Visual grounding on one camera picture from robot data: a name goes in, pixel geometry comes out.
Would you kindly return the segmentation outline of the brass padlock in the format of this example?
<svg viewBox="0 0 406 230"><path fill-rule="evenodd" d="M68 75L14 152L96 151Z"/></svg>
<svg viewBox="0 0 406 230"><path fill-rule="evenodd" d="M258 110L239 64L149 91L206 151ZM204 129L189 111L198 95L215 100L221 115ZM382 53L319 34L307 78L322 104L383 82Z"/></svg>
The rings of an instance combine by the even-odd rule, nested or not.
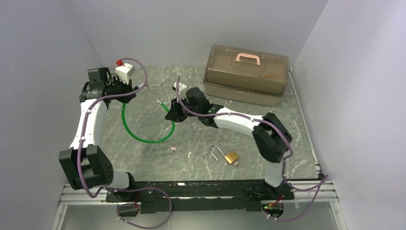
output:
<svg viewBox="0 0 406 230"><path fill-rule="evenodd" d="M233 164L234 162L238 161L239 155L235 151L231 151L228 154L225 154L222 149L218 145L212 145L209 149L211 155L219 161L217 156L214 153L214 149L217 149L224 157L224 159L228 162L228 164Z"/></svg>

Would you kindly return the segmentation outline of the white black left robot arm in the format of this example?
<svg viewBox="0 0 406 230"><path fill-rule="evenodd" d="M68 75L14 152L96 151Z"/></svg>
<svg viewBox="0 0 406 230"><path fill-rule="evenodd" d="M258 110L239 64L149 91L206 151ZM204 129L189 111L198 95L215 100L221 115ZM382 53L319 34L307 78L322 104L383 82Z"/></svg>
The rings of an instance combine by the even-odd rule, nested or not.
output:
<svg viewBox="0 0 406 230"><path fill-rule="evenodd" d="M135 68L124 63L111 73L107 67L89 69L89 80L84 84L80 101L80 120L74 140L68 150L61 151L59 162L74 190L83 189L78 166L81 167L83 178L88 188L106 186L118 188L119 196L125 201L136 198L138 188L133 185L131 174L118 172L101 150L102 124L107 114L111 95L120 95L117 100L128 103L135 96L129 96L138 87L132 87L130 76Z"/></svg>

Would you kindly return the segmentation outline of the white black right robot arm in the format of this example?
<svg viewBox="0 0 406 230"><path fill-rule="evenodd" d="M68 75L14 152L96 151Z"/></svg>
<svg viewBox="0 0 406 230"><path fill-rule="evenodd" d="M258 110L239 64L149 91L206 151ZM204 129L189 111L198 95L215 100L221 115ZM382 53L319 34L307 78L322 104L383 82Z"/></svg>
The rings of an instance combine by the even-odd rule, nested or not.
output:
<svg viewBox="0 0 406 230"><path fill-rule="evenodd" d="M275 114L248 115L230 110L209 102L198 87L174 83L172 89L176 97L171 100L166 120L180 123L194 116L207 127L230 129L252 137L260 155L268 162L264 194L275 199L282 193L283 162L285 153L291 150L292 136Z"/></svg>

